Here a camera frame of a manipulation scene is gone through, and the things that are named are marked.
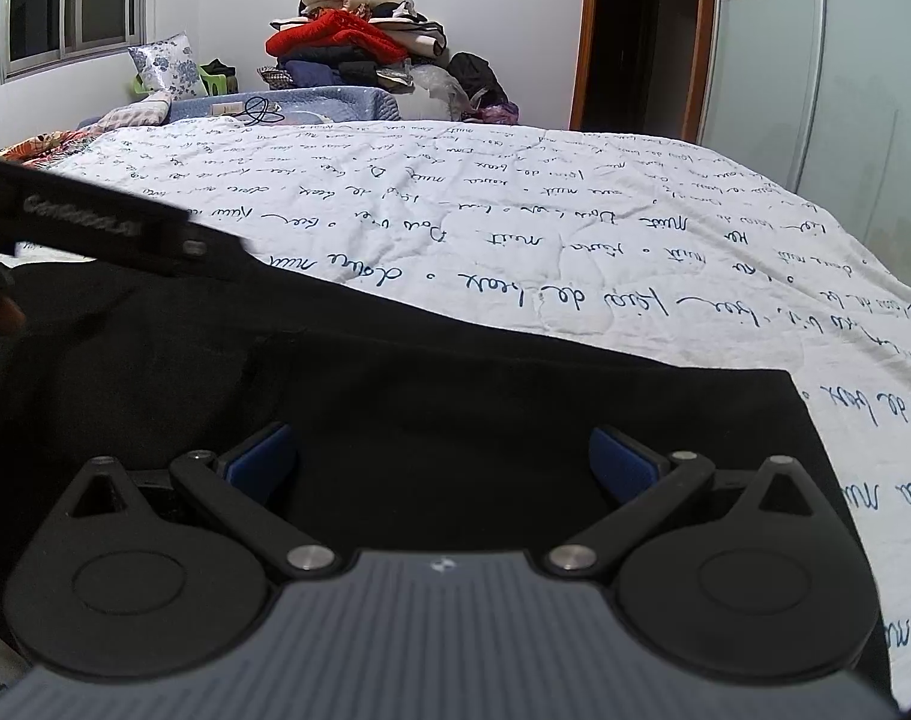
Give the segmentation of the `black pants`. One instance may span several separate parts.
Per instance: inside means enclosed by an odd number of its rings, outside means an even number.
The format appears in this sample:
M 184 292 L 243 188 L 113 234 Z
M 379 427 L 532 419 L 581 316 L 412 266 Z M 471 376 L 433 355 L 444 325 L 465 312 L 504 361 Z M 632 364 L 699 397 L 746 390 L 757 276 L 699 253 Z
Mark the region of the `black pants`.
M 597 427 L 753 470 L 837 475 L 783 371 L 673 367 L 458 322 L 289 271 L 249 283 L 23 265 L 0 335 L 1 597 L 86 461 L 161 470 L 273 422 L 260 500 L 337 550 L 545 551 L 606 515 Z

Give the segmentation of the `orange floral blanket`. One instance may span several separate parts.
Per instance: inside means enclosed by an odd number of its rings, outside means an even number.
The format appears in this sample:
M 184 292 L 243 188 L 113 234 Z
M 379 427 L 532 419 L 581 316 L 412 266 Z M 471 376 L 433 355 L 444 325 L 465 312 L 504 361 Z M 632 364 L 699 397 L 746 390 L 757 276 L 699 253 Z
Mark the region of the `orange floral blanket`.
M 22 142 L 0 149 L 0 161 L 39 166 L 64 160 L 78 151 L 83 151 L 96 138 L 103 135 L 99 127 L 85 127 L 80 130 L 54 130 L 39 133 Z

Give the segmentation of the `floral pillow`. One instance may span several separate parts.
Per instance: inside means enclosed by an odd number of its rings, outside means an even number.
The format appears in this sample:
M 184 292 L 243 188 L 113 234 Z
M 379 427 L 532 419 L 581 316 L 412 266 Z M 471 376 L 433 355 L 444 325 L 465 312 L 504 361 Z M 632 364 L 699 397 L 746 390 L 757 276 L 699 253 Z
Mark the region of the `floral pillow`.
M 206 88 L 195 62 L 192 44 L 183 32 L 163 41 L 133 46 L 128 55 L 136 76 L 148 93 L 166 91 L 172 99 L 203 98 Z

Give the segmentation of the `white script print bedspread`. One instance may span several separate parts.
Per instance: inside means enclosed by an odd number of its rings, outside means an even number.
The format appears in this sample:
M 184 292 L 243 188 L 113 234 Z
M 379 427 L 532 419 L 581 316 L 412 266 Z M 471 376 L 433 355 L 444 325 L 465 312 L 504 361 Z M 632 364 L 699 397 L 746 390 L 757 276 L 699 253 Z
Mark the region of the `white script print bedspread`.
M 789 372 L 911 702 L 911 288 L 815 203 L 695 145 L 444 122 L 106 132 L 40 169 L 182 206 L 278 270 L 677 366 Z

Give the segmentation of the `green plastic stool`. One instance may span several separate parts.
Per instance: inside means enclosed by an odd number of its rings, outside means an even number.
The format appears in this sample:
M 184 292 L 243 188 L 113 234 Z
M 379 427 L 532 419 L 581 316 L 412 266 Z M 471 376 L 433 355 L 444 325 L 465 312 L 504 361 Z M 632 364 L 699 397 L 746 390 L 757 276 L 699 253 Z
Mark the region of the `green plastic stool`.
M 199 67 L 200 82 L 205 88 L 206 96 L 226 96 L 239 91 L 236 68 L 211 62 Z M 149 91 L 142 85 L 142 80 L 135 76 L 128 87 L 131 99 L 145 99 Z

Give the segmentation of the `blue quilted blanket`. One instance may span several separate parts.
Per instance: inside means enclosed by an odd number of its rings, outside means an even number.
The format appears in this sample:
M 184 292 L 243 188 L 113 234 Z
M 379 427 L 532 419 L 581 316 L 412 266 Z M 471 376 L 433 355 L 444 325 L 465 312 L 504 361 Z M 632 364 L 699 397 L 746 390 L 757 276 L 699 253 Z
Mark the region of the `blue quilted blanket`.
M 208 117 L 216 104 L 242 106 L 241 119 L 252 124 L 263 115 L 264 124 L 323 124 L 332 121 L 398 121 L 394 96 L 371 86 L 312 86 L 312 88 L 264 89 L 259 93 L 225 94 L 210 98 L 187 98 L 170 106 L 166 122 Z

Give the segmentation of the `pile of clothes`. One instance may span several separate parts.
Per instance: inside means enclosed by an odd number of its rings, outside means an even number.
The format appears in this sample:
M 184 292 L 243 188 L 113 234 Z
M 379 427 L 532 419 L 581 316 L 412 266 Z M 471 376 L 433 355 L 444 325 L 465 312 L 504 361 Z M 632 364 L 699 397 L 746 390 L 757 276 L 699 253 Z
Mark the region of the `pile of clothes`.
M 444 26 L 415 0 L 299 0 L 298 15 L 270 23 L 262 78 L 277 86 L 369 86 L 426 101 L 418 119 L 516 125 L 511 101 L 488 62 L 449 49 Z

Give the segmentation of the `frosted glass wardrobe door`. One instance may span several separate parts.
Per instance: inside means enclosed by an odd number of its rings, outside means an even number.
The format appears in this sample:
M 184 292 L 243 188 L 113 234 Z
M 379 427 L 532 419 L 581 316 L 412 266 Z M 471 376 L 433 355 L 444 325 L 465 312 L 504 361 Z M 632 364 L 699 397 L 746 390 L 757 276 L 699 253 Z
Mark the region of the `frosted glass wardrobe door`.
M 911 286 L 911 0 L 714 0 L 700 140 Z

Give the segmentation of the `window with metal frame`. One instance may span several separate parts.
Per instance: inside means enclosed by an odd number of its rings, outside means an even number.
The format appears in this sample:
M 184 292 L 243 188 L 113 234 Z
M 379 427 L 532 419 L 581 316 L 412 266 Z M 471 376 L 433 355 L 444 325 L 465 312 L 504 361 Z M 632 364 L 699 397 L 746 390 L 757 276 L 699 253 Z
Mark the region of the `window with metal frame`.
M 0 0 L 5 82 L 140 44 L 148 0 Z

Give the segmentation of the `wooden door frame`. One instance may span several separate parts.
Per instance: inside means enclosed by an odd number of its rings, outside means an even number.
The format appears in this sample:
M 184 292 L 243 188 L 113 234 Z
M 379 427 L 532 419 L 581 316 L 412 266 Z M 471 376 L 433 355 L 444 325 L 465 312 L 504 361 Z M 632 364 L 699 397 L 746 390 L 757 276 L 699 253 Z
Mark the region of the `wooden door frame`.
M 570 127 L 696 142 L 716 0 L 583 0 Z

